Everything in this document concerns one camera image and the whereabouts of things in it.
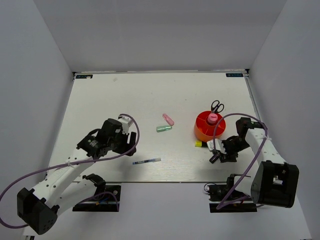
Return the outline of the yellow capped black highlighter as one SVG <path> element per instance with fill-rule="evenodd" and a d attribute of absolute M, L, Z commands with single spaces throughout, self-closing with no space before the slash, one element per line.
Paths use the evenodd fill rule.
<path fill-rule="evenodd" d="M 208 144 L 207 144 L 207 142 L 205 142 L 205 141 L 199 141 L 199 140 L 197 140 L 197 141 L 195 142 L 195 147 L 198 147 L 198 148 L 208 148 Z"/>

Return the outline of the black handled scissors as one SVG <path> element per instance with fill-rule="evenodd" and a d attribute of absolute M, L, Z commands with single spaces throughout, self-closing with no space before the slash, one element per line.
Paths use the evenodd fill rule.
<path fill-rule="evenodd" d="M 214 100 L 211 104 L 211 113 L 219 114 L 224 110 L 225 106 L 223 103 L 220 103 L 219 100 Z"/>

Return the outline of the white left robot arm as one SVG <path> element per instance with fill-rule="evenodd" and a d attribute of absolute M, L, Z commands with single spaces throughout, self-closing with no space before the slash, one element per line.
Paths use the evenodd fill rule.
<path fill-rule="evenodd" d="M 83 172 L 99 161 L 106 160 L 108 152 L 114 158 L 132 156 L 136 152 L 140 132 L 130 131 L 136 121 L 127 114 L 109 118 L 101 128 L 90 131 L 61 166 L 30 190 L 23 188 L 17 194 L 18 216 L 38 235 L 48 232 L 66 210 L 86 201 L 115 198 L 106 189 L 106 181 L 95 173 Z"/>

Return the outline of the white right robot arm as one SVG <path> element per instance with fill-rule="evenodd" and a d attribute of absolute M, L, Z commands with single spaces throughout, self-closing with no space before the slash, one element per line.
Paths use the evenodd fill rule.
<path fill-rule="evenodd" d="M 212 152 L 210 163 L 235 162 L 238 153 L 250 148 L 254 157 L 243 174 L 225 188 L 226 194 L 217 205 L 220 210 L 235 202 L 251 198 L 254 204 L 291 208 L 298 187 L 299 169 L 287 163 L 274 147 L 268 128 L 259 119 L 241 114 L 236 121 L 236 136 L 212 138 L 207 147 Z"/>

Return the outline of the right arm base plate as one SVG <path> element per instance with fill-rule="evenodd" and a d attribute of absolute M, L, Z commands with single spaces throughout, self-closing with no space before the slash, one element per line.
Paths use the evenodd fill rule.
<path fill-rule="evenodd" d="M 252 202 L 252 199 L 248 197 L 247 194 L 237 190 L 234 190 L 225 202 L 232 202 L 236 199 L 241 198 L 240 201 L 235 201 L 221 209 L 217 209 L 219 203 L 223 200 L 225 195 L 229 192 L 229 190 L 233 187 L 234 183 L 236 182 L 235 177 L 239 176 L 239 174 L 231 174 L 227 178 L 226 182 L 208 182 L 203 186 L 204 193 L 207 194 L 209 197 L 209 211 L 211 214 L 256 213 L 258 211 L 258 207 L 256 204 Z"/>

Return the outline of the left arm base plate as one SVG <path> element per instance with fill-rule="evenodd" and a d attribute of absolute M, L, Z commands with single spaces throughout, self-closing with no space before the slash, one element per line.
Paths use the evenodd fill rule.
<path fill-rule="evenodd" d="M 73 212 L 116 213 L 120 210 L 121 185 L 106 185 L 104 191 L 110 192 L 79 203 L 72 208 Z"/>

